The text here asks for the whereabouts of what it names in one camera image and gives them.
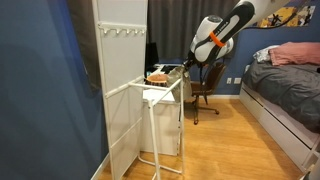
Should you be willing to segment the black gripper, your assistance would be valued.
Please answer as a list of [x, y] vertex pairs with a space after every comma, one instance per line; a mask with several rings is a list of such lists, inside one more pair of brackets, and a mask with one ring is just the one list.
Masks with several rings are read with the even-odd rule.
[[194, 62], [192, 59], [186, 59], [183, 63], [182, 66], [184, 68], [185, 71], [188, 71], [192, 66], [193, 66]]

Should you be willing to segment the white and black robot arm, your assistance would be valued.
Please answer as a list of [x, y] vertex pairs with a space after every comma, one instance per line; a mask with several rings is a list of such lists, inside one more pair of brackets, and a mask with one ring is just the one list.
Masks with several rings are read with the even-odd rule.
[[287, 5], [291, 0], [240, 0], [225, 17], [206, 16], [199, 25], [183, 63], [189, 70], [194, 64], [202, 66], [228, 54], [232, 37], [243, 29], [253, 29], [261, 21]]

